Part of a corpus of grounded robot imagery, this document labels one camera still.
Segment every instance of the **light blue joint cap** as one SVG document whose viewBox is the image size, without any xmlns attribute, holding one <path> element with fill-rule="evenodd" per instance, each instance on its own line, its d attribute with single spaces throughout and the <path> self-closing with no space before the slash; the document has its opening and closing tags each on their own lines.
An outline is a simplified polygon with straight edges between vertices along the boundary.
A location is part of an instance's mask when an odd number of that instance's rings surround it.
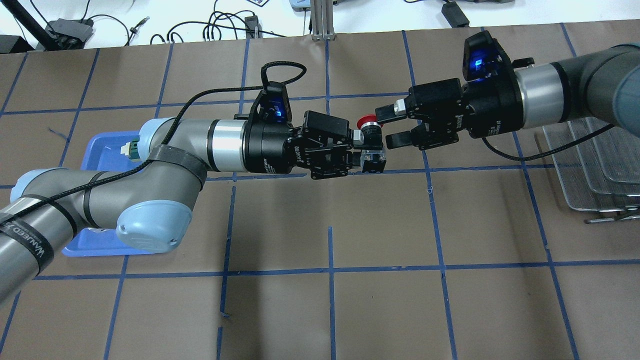
<svg viewBox="0 0 640 360">
<path fill-rule="evenodd" d="M 151 140 L 153 140 L 156 131 L 167 121 L 173 119 L 172 117 L 165 117 L 161 119 L 151 119 L 147 121 L 140 128 L 140 141 L 138 142 L 138 154 L 140 160 L 145 161 L 149 157 L 151 152 Z"/>
<path fill-rule="evenodd" d="M 65 167 L 54 167 L 54 168 L 40 168 L 38 170 L 31 170 L 20 176 L 20 179 L 15 183 L 15 186 L 11 189 L 11 195 L 9 197 L 9 201 L 14 202 L 18 200 L 23 194 L 24 189 L 31 184 L 31 182 L 38 176 L 46 173 L 47 171 L 56 170 L 56 169 L 64 169 L 68 170 Z"/>
<path fill-rule="evenodd" d="M 180 245 L 191 217 L 191 209 L 181 202 L 139 202 L 120 214 L 116 235 L 120 241 L 136 249 L 169 252 Z"/>
<path fill-rule="evenodd" d="M 640 66 L 620 83 L 613 99 L 613 112 L 623 129 L 640 137 Z"/>
</svg>

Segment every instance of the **wire rack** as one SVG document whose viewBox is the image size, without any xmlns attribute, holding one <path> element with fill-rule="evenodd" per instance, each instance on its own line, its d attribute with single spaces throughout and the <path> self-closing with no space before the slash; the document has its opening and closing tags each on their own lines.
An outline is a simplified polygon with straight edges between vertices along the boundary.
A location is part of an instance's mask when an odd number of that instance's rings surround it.
<svg viewBox="0 0 640 360">
<path fill-rule="evenodd" d="M 551 149 L 606 125 L 595 118 L 543 127 Z M 587 223 L 640 219 L 640 139 L 615 128 L 553 155 L 570 208 L 601 215 Z"/>
</svg>

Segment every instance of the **black strap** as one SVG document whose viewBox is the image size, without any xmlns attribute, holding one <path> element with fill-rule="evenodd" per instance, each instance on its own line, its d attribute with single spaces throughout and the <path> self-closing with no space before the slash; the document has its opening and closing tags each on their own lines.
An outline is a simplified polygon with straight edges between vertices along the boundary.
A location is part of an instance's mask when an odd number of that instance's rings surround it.
<svg viewBox="0 0 640 360">
<path fill-rule="evenodd" d="M 22 197 L 29 197 L 31 199 L 37 199 L 37 200 L 40 200 L 40 201 L 47 200 L 46 197 L 41 196 L 41 195 L 36 195 L 34 193 L 29 193 L 27 195 L 23 195 Z M 73 229 L 74 237 L 76 237 L 76 235 L 78 234 L 78 225 L 76 224 L 76 221 L 74 220 L 74 217 L 71 216 L 71 214 L 67 211 L 67 209 L 65 209 L 64 206 L 58 204 L 55 201 L 50 202 L 49 205 L 51 205 L 54 208 L 56 208 L 56 210 L 58 210 L 62 215 L 65 216 L 65 218 L 67 218 L 67 221 L 69 221 L 69 225 L 71 225 L 71 229 Z"/>
<path fill-rule="evenodd" d="M 171 145 L 158 145 L 151 150 L 148 160 L 163 161 L 185 168 L 200 182 L 200 189 L 207 180 L 207 165 L 198 156 Z"/>
<path fill-rule="evenodd" d="M 569 83 L 569 77 L 566 74 L 566 71 L 562 68 L 562 66 L 557 62 L 552 62 L 551 66 L 553 66 L 560 77 L 560 82 L 562 83 L 562 92 L 563 92 L 563 109 L 562 116 L 560 117 L 559 122 L 565 122 L 571 113 L 571 84 Z"/>
<path fill-rule="evenodd" d="M 0 213 L 0 220 L 12 216 L 12 214 Z M 29 250 L 38 262 L 38 274 L 53 261 L 53 247 L 47 238 L 21 219 L 14 218 L 7 222 L 2 221 L 0 233 L 4 233 Z"/>
<path fill-rule="evenodd" d="M 209 133 L 207 133 L 207 157 L 211 169 L 215 172 L 220 172 L 220 170 L 218 170 L 218 167 L 216 166 L 216 161 L 213 158 L 213 131 L 216 129 L 218 121 L 220 120 L 213 120 L 213 122 L 209 126 Z"/>
<path fill-rule="evenodd" d="M 106 171 L 102 171 L 102 172 L 99 172 L 98 174 L 95 174 L 91 178 L 91 180 L 89 180 L 89 183 L 95 182 L 104 173 L 106 173 Z M 84 196 L 83 196 L 83 199 L 82 199 L 82 207 L 83 207 L 83 211 L 84 211 L 84 218 L 89 223 L 89 225 L 91 225 L 92 227 L 95 227 L 97 229 L 100 229 L 100 226 L 98 226 L 95 223 L 95 221 L 93 220 L 93 217 L 91 216 L 91 211 L 89 210 L 89 200 L 91 198 L 91 190 L 92 189 L 86 190 L 84 192 Z"/>
</svg>

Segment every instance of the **metal post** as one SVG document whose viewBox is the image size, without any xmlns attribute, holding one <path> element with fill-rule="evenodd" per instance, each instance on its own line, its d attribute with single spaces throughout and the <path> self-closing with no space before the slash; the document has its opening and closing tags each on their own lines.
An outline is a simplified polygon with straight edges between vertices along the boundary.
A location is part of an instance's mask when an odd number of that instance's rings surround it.
<svg viewBox="0 0 640 360">
<path fill-rule="evenodd" d="M 335 39 L 333 0 L 311 0 L 311 28 L 314 41 Z"/>
<path fill-rule="evenodd" d="M 24 25 L 45 48 L 47 51 L 62 50 L 60 45 L 53 39 L 38 22 L 25 10 L 18 0 L 1 0 L 4 7 L 15 16 L 18 21 Z"/>
</svg>

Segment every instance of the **velcro strap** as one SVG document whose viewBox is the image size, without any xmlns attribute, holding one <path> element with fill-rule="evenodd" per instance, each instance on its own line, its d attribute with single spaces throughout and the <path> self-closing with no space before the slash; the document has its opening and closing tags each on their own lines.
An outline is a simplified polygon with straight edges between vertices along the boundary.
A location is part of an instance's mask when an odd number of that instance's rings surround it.
<svg viewBox="0 0 640 360">
<path fill-rule="evenodd" d="M 151 150 L 148 159 L 171 163 L 185 168 L 200 181 L 201 190 L 204 187 L 204 182 L 207 180 L 207 165 L 204 161 L 198 156 L 178 147 L 158 145 Z"/>
<path fill-rule="evenodd" d="M 51 247 L 47 238 L 40 234 L 40 231 L 37 231 L 33 226 L 21 219 L 14 218 L 5 221 L 12 216 L 11 214 L 0 213 L 0 224 L 2 224 L 0 225 L 0 233 L 4 233 L 29 250 L 38 262 L 39 274 L 53 261 L 53 247 Z"/>
</svg>

